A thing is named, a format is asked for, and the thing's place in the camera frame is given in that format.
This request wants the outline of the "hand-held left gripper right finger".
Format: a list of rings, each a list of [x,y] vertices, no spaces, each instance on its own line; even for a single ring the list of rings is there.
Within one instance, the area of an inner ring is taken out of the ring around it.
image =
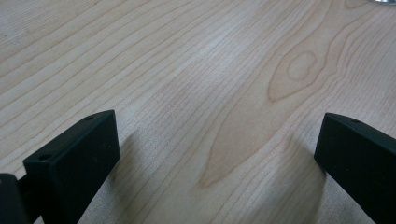
[[[376,224],[396,224],[396,139],[357,119],[324,115],[314,154]]]

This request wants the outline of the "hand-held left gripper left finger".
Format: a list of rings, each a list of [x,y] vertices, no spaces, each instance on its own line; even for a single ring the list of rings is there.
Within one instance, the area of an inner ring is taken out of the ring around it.
[[[28,219],[77,224],[119,159],[115,112],[81,119],[23,160]]]

